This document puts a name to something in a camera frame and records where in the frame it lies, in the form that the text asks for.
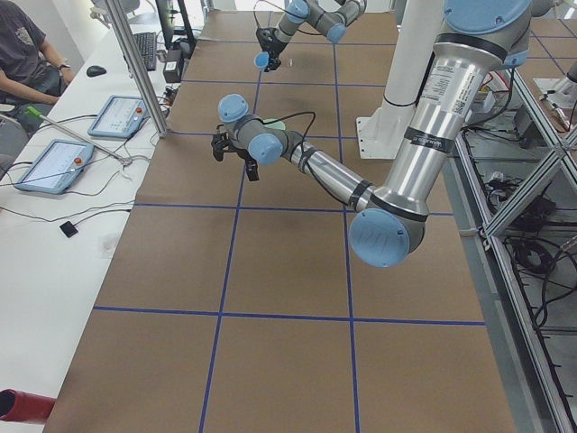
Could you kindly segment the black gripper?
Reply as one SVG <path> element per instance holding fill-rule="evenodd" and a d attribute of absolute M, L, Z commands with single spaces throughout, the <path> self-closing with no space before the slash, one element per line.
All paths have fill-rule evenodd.
<path fill-rule="evenodd" d="M 273 27 L 259 27 L 256 30 L 256 37 L 261 51 L 267 51 L 270 55 L 269 68 L 264 72 L 276 70 L 281 65 L 279 56 L 288 44 L 279 38 L 279 30 Z"/>
<path fill-rule="evenodd" d="M 213 134 L 211 147 L 216 161 L 223 161 L 226 153 L 234 153 L 245 161 L 245 173 L 248 181 L 258 181 L 258 162 L 254 161 L 247 150 L 237 147 L 234 140 L 229 137 L 228 132 L 221 132 L 220 125 L 216 127 Z"/>

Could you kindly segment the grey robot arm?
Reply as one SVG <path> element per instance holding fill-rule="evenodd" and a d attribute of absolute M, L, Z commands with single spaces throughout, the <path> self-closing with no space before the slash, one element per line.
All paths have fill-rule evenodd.
<path fill-rule="evenodd" d="M 360 259 L 374 267 L 401 263 L 424 238 L 428 195 L 484 78 L 526 60 L 529 24 L 550 8 L 548 1 L 441 4 L 431 71 L 388 177 L 379 187 L 316 148 L 305 135 L 280 130 L 275 121 L 253 115 L 238 94 L 219 102 L 220 123 L 211 142 L 214 158 L 221 161 L 228 152 L 237 154 L 251 180 L 257 179 L 260 165 L 289 161 L 355 211 L 349 242 Z"/>
<path fill-rule="evenodd" d="M 332 44 L 345 35 L 347 27 L 361 17 L 366 10 L 365 1 L 338 1 L 340 7 L 326 11 L 317 1 L 291 1 L 275 27 L 257 27 L 256 37 L 261 52 L 254 58 L 254 65 L 265 72 L 276 70 L 293 36 L 303 23 L 309 24 Z"/>

